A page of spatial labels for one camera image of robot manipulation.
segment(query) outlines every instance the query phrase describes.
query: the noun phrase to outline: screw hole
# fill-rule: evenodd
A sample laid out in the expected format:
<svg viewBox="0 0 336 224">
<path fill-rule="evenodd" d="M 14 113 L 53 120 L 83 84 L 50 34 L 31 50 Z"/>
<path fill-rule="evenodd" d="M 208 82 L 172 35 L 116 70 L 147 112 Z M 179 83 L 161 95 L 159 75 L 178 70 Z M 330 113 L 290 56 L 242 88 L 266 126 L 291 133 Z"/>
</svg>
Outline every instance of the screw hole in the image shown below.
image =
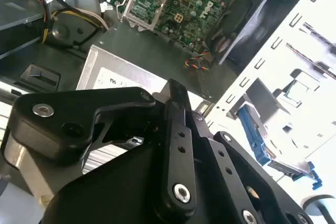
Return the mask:
<svg viewBox="0 0 336 224">
<path fill-rule="evenodd" d="M 231 169 L 230 168 L 225 168 L 225 171 L 227 172 L 227 173 L 229 173 L 230 175 L 232 175 L 232 171 L 231 171 Z"/>
<path fill-rule="evenodd" d="M 177 149 L 179 152 L 185 153 L 185 148 L 183 148 L 182 146 L 179 146 Z"/>
<path fill-rule="evenodd" d="M 187 196 L 187 192 L 183 188 L 180 188 L 178 190 L 179 190 L 178 192 L 182 195 L 182 197 Z"/>
</svg>

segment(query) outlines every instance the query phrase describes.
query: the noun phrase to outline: blue drive rail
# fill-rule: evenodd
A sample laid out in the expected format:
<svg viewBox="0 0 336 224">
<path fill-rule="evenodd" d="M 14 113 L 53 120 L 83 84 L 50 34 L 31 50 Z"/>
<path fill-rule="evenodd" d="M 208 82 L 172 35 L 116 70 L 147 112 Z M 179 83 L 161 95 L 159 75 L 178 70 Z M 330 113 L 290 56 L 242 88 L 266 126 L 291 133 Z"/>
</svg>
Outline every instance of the blue drive rail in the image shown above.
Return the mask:
<svg viewBox="0 0 336 224">
<path fill-rule="evenodd" d="M 265 141 L 263 137 L 260 135 L 258 129 L 255 127 L 254 120 L 249 113 L 248 105 L 244 105 L 241 109 L 238 110 L 237 113 L 239 119 L 241 120 L 241 124 L 243 125 L 244 131 L 246 133 L 247 139 L 249 141 L 250 147 L 253 150 L 256 160 L 262 165 L 268 165 L 282 173 L 286 176 L 292 178 L 293 181 L 297 181 L 302 177 L 308 177 L 312 179 L 314 182 L 312 184 L 312 189 L 316 190 L 322 186 L 322 180 L 314 170 L 315 167 L 312 162 L 308 162 L 310 167 L 309 173 L 301 173 L 289 166 L 286 166 L 283 163 L 279 163 L 273 160 L 270 155 L 265 151 Z"/>
</svg>

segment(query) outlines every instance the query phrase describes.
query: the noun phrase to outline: black wire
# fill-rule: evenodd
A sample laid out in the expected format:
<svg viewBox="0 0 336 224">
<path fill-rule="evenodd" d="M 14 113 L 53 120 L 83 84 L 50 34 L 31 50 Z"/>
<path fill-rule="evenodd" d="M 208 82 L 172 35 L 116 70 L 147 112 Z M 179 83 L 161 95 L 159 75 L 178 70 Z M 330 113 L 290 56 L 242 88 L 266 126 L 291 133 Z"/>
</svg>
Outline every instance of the black wire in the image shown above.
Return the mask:
<svg viewBox="0 0 336 224">
<path fill-rule="evenodd" d="M 48 7 L 48 4 L 47 4 L 46 0 L 42 0 L 42 2 L 43 2 L 43 7 L 46 11 L 46 15 L 47 15 L 46 22 L 48 23 L 51 20 L 50 10 L 49 10 L 49 7 Z"/>
<path fill-rule="evenodd" d="M 97 18 L 95 18 L 95 17 L 92 17 L 92 16 L 90 16 L 90 15 L 88 15 L 88 14 L 86 14 L 86 13 L 81 12 L 80 10 L 78 10 L 78 9 L 76 9 L 76 8 L 74 8 L 74 7 L 72 7 L 71 5 L 69 5 L 68 3 L 66 3 L 65 1 L 63 1 L 63 0 L 56 0 L 56 1 L 57 1 L 59 4 L 61 4 L 63 7 L 65 7 L 65 9 L 70 10 L 70 11 L 72 11 L 72 12 L 74 12 L 74 13 L 77 13 L 77 14 L 79 14 L 79 15 L 81 15 L 81 16 L 84 16 L 84 17 L 86 17 L 86 18 L 92 20 L 92 21 L 95 22 L 95 23 L 102 24 L 101 21 L 100 21 L 99 19 L 97 19 Z"/>
</svg>

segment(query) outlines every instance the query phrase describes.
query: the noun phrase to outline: silver screw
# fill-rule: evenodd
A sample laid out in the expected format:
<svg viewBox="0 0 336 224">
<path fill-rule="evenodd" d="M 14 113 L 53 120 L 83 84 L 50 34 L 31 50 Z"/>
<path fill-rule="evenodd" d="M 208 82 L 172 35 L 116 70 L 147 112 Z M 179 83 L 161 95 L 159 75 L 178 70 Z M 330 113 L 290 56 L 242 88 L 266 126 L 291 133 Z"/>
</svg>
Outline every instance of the silver screw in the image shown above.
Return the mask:
<svg viewBox="0 0 336 224">
<path fill-rule="evenodd" d="M 223 137 L 225 138 L 226 141 L 231 142 L 231 138 L 225 134 L 223 134 Z"/>
<path fill-rule="evenodd" d="M 301 222 L 302 222 L 303 224 L 308 224 L 307 220 L 305 219 L 305 217 L 304 217 L 303 215 L 298 214 L 298 217 L 299 217 L 299 219 L 301 220 Z"/>
<path fill-rule="evenodd" d="M 196 114 L 196 119 L 199 121 L 203 121 L 203 118 L 199 114 Z"/>
<path fill-rule="evenodd" d="M 249 211 L 243 211 L 243 218 L 247 224 L 257 224 L 256 218 Z"/>
<path fill-rule="evenodd" d="M 149 95 L 145 92 L 141 92 L 141 97 L 147 101 L 149 101 L 151 98 L 149 97 Z"/>
<path fill-rule="evenodd" d="M 190 201 L 190 192 L 182 184 L 176 184 L 173 188 L 174 195 L 182 203 L 188 203 Z"/>
<path fill-rule="evenodd" d="M 54 109 L 50 105 L 39 103 L 33 107 L 33 113 L 42 118 L 48 118 L 54 114 Z"/>
</svg>

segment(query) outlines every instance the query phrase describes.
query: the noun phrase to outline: black plastic bracket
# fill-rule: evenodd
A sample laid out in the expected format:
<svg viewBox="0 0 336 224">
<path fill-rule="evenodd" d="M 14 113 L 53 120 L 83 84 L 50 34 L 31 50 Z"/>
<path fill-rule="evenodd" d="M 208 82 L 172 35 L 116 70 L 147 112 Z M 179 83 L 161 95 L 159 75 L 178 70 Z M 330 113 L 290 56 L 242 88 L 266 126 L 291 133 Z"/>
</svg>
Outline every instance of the black plastic bracket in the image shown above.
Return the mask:
<svg viewBox="0 0 336 224">
<path fill-rule="evenodd" d="M 33 111 L 37 104 L 49 105 L 53 115 L 37 115 Z M 28 94 L 15 101 L 8 127 L 24 147 L 54 162 L 71 164 L 86 153 L 95 124 L 112 122 L 125 110 L 132 114 L 132 110 L 154 105 L 154 98 L 141 88 Z"/>
</svg>

